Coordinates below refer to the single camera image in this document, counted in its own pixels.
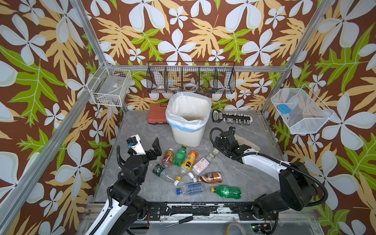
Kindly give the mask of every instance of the clear plastic bag liner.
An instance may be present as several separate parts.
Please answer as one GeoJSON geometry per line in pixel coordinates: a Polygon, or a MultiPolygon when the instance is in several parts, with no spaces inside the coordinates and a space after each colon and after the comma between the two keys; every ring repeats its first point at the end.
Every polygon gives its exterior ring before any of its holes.
{"type": "Polygon", "coordinates": [[[210,98],[192,92],[178,92],[168,102],[166,120],[172,128],[196,132],[209,120],[210,98]]]}

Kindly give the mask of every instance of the white mesh basket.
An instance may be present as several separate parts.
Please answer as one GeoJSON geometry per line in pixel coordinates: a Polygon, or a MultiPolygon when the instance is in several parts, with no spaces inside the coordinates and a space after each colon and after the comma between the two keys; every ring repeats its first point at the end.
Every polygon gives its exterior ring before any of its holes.
{"type": "Polygon", "coordinates": [[[314,92],[309,91],[314,100],[303,88],[281,89],[271,99],[291,134],[317,133],[334,114],[314,92]],[[291,111],[283,114],[278,109],[280,105],[288,106],[291,111]]]}
{"type": "Polygon", "coordinates": [[[94,74],[93,78],[97,80],[90,89],[90,94],[95,104],[119,107],[123,105],[132,80],[129,70],[107,67],[98,76],[94,74]]]}

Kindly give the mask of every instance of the trash can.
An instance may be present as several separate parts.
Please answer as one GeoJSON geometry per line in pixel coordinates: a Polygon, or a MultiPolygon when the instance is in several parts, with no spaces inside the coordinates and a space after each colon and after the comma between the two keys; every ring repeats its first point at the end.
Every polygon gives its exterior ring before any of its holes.
{"type": "Polygon", "coordinates": [[[178,92],[169,100],[166,120],[179,144],[197,147],[209,120],[211,100],[192,92],[178,92]]]}

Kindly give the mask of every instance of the floral wallpaper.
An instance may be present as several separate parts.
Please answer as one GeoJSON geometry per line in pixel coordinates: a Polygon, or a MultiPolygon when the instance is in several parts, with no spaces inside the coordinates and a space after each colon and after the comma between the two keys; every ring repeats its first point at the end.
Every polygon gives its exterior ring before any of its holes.
{"type": "MultiPolygon", "coordinates": [[[[320,1],[82,1],[108,63],[168,65],[230,61],[285,65],[320,1]]],[[[146,73],[133,72],[128,109],[148,109],[170,94],[149,94],[146,73]]],[[[238,73],[236,93],[208,94],[213,107],[260,109],[280,73],[238,73]]],[[[187,74],[185,82],[198,83],[187,74]]],[[[223,91],[228,89],[224,84],[223,91]]]]}
{"type": "Polygon", "coordinates": [[[291,135],[274,106],[265,113],[289,161],[305,163],[328,190],[315,206],[328,235],[376,233],[375,13],[374,0],[336,1],[284,82],[307,85],[335,112],[318,133],[291,135]]]}
{"type": "MultiPolygon", "coordinates": [[[[75,104],[98,62],[68,0],[0,0],[0,208],[75,104]]],[[[7,231],[74,234],[121,121],[88,103],[7,231]]]]}

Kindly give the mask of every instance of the green bottle label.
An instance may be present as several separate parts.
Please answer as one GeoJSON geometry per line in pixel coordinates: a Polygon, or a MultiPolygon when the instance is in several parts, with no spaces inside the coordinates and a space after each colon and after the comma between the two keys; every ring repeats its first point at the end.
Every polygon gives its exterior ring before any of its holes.
{"type": "Polygon", "coordinates": [[[164,167],[157,164],[153,169],[153,173],[156,174],[158,177],[160,177],[163,170],[164,170],[164,167]]]}
{"type": "Polygon", "coordinates": [[[223,186],[223,195],[228,197],[230,195],[230,188],[228,186],[223,186]]]}

